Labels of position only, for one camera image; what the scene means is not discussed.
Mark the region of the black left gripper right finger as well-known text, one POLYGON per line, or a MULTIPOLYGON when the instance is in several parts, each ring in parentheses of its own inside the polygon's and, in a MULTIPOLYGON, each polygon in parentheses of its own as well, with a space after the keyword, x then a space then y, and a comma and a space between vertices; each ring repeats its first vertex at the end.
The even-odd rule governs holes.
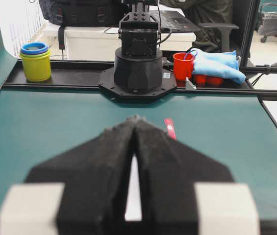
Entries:
POLYGON ((257 235, 249 187, 230 169, 139 120, 136 156, 143 219, 157 235, 257 235))

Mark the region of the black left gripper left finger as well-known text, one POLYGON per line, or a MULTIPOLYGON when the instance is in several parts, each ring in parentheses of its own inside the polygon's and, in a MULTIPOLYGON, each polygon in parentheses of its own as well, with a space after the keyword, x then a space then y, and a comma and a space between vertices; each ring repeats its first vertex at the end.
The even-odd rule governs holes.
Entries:
POLYGON ((135 121, 35 165, 0 208, 0 235, 102 235, 125 213, 135 121))

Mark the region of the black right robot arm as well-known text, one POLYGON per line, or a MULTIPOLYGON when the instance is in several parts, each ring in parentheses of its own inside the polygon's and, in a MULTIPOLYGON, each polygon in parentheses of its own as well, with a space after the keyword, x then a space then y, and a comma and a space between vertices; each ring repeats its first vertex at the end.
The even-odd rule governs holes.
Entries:
MULTIPOLYGON (((188 81, 204 61, 200 50, 174 55, 174 72, 164 78, 160 19, 150 12, 156 0, 127 0, 131 11, 119 23, 122 45, 114 67, 103 73, 103 87, 137 97, 160 94, 174 79, 188 81)), ((257 235, 258 212, 246 184, 233 181, 229 169, 194 149, 173 140, 141 121, 136 128, 139 144, 142 212, 150 214, 160 231, 200 235, 257 235)))

